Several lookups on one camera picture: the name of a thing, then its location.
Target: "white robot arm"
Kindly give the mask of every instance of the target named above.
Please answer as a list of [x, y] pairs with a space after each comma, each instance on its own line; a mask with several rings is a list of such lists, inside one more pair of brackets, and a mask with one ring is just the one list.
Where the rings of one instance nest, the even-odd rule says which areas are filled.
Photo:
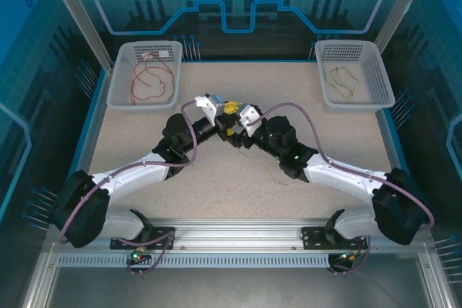
[[[425, 212], [406, 196], [371, 179], [378, 177], [392, 182], [422, 199], [411, 178], [399, 169], [390, 173], [372, 172], [326, 158], [297, 140], [296, 131], [286, 117], [262, 118], [254, 105], [226, 103], [218, 95], [206, 95], [196, 98], [196, 106], [205, 114], [193, 124], [197, 144], [217, 134], [236, 147], [248, 149], [256, 145], [278, 159], [281, 169], [291, 178], [329, 185], [364, 201], [368, 206], [362, 210], [340, 210], [334, 214], [334, 229], [329, 231], [336, 237], [353, 239], [383, 234], [405, 245], [427, 220]], [[239, 134], [231, 131], [236, 124], [244, 128]], [[83, 247], [96, 237], [134, 239], [142, 231], [144, 225], [136, 214], [117, 211], [112, 205], [145, 185], [173, 177], [182, 170], [179, 166], [188, 162], [186, 153], [193, 148], [193, 138], [183, 116], [171, 116], [162, 134], [163, 140], [152, 153], [124, 168], [93, 176], [79, 171], [68, 179], [51, 208], [51, 221], [59, 229], [63, 228], [79, 199], [99, 185], [66, 230], [65, 235], [73, 246]], [[163, 162], [177, 164], [177, 167], [162, 166]]]

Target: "beige work surface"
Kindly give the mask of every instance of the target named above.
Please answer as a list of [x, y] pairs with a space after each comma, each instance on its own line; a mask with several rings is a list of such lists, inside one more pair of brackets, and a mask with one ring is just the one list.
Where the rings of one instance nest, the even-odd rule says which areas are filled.
[[[175, 111], [206, 93], [251, 102], [263, 111], [280, 102], [295, 102], [311, 115], [327, 155], [371, 170], [390, 169], [373, 113], [326, 112], [315, 63], [183, 64]], [[192, 121], [202, 116], [194, 107], [188, 114]], [[299, 141], [316, 147], [298, 110], [284, 107], [274, 114], [287, 115]], [[123, 166], [151, 151], [168, 117], [108, 108], [90, 173]], [[235, 149], [216, 136], [199, 146], [196, 161], [179, 175], [146, 186], [117, 205], [158, 218], [327, 218], [336, 209], [363, 202], [324, 185], [292, 180], [275, 158], [257, 147]]]

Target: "perforated basket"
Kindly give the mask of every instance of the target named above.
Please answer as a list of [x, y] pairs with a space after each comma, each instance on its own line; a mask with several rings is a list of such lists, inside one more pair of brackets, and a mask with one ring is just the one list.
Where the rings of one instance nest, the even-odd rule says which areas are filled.
[[180, 87], [182, 49], [177, 41], [123, 44], [109, 86], [108, 107], [130, 113], [173, 111]]
[[322, 40], [315, 44], [326, 107], [332, 111], [376, 112], [395, 103], [376, 44]]

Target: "glass wall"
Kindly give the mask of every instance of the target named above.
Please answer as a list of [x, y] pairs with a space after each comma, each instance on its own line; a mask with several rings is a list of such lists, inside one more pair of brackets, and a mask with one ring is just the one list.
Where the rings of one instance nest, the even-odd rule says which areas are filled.
[[179, 40], [192, 61], [314, 59], [317, 40], [373, 40], [394, 1], [83, 0], [113, 58], [124, 42]]
[[100, 66], [62, 0], [0, 8], [0, 302], [19, 307]]
[[402, 95], [391, 115], [409, 171], [435, 214], [435, 238], [460, 239], [462, 0], [414, 0], [383, 56]]

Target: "metal plate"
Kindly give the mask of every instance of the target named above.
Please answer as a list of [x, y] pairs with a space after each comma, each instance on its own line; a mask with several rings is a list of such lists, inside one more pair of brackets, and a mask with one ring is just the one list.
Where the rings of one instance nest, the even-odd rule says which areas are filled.
[[323, 227], [304, 227], [300, 232], [303, 240], [304, 250], [361, 250], [367, 249], [366, 239], [357, 242], [355, 239], [345, 239], [340, 241], [338, 247], [334, 247], [327, 239]]
[[[154, 227], [151, 232], [150, 239], [159, 238], [163, 234], [167, 234], [168, 232], [175, 231], [174, 227]], [[148, 250], [163, 250], [165, 245], [167, 245], [169, 237], [164, 238], [162, 241], [153, 243], [152, 245], [148, 245], [146, 248]], [[172, 240], [170, 245], [167, 247], [167, 250], [173, 249], [173, 243], [175, 239]], [[133, 242], [140, 242], [138, 239], [134, 239]], [[118, 241], [115, 238], [110, 240], [109, 248], [112, 250], [135, 250], [136, 247], [133, 245], [126, 245], [125, 243]]]
[[[159, 253], [132, 268], [150, 267]], [[63, 254], [58, 267], [125, 268], [127, 254]], [[327, 268], [327, 254], [165, 254], [159, 268]]]

